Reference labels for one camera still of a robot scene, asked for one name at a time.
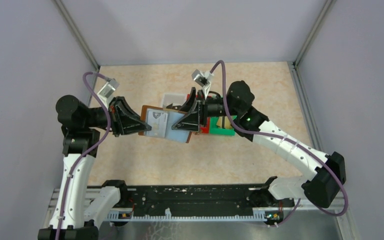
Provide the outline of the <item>white credit card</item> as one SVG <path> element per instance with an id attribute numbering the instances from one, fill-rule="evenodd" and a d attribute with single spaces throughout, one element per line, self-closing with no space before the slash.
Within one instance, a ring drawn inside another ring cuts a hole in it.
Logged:
<path id="1" fill-rule="evenodd" d="M 146 123 L 151 130 L 146 131 L 148 137 L 164 138 L 166 135 L 167 121 L 169 114 L 159 109 L 148 109 L 146 112 Z"/>

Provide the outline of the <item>brown leather card holder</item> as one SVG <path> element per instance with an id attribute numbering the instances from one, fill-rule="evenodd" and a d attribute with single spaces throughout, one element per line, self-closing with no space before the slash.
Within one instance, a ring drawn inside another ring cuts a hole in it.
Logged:
<path id="1" fill-rule="evenodd" d="M 140 132 L 139 136 L 160 138 L 179 143 L 189 143 L 191 131 L 172 129 L 172 126 L 186 113 L 168 108 L 143 105 L 140 119 L 151 126 L 150 130 Z"/>

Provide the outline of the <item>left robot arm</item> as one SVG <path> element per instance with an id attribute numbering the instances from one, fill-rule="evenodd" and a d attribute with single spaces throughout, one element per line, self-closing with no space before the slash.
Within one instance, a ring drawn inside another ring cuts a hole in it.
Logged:
<path id="1" fill-rule="evenodd" d="M 88 180 L 98 146 L 109 133 L 115 137 L 138 134 L 151 126 L 134 112 L 122 96 L 109 106 L 89 108 L 73 95 L 56 103 L 63 140 L 63 176 L 49 225 L 39 230 L 39 240 L 97 240 L 111 209 L 129 198 L 123 180 L 107 180 L 99 195 L 86 206 Z"/>

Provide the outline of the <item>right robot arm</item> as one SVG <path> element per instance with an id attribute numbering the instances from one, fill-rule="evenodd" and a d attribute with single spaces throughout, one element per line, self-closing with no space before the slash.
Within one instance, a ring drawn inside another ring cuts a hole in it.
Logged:
<path id="1" fill-rule="evenodd" d="M 235 130 L 239 136 L 272 150 L 301 172 L 300 177 L 273 178 L 267 189 L 271 197 L 276 200 L 306 198 L 316 207 L 329 208 L 346 182 L 344 157 L 336 151 L 328 154 L 312 148 L 287 134 L 253 107 L 254 99 L 243 80 L 229 86 L 226 99 L 205 98 L 202 90 L 192 87 L 183 105 L 168 106 L 185 113 L 171 128 L 198 132 L 206 126 L 209 117 L 227 116 L 226 102 L 229 113 L 234 116 L 233 123 L 239 127 Z"/>

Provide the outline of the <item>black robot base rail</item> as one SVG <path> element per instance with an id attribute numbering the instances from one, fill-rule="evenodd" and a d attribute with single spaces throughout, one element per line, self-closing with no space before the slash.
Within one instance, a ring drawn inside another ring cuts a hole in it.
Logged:
<path id="1" fill-rule="evenodd" d="M 122 189 L 121 200 L 106 220 L 128 222 L 257 221 L 279 224 L 292 198 L 275 199 L 269 184 L 136 185 Z"/>

